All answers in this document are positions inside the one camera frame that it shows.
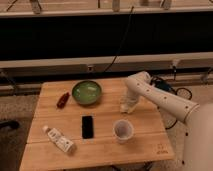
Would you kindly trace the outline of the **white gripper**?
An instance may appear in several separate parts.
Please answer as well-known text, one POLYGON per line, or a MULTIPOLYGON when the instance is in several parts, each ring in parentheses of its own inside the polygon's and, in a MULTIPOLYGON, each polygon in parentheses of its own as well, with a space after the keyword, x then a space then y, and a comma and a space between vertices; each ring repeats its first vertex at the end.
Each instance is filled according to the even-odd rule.
POLYGON ((138 98, 131 98, 131 97, 128 97, 127 95, 124 95, 121 97, 120 105, 121 104, 128 105, 130 107, 130 112, 126 114, 130 114, 134 111, 138 101, 139 101, 138 98))

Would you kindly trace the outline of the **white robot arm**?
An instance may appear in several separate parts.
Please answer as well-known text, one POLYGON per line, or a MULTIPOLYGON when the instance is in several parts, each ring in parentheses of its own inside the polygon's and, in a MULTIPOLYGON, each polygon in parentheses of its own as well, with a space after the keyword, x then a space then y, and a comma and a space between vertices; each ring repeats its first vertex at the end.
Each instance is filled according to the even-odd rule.
POLYGON ((126 77, 121 111, 131 113, 141 96, 164 109, 187 127, 182 171, 213 171, 213 103, 200 105, 151 86, 150 82, 145 71, 126 77))

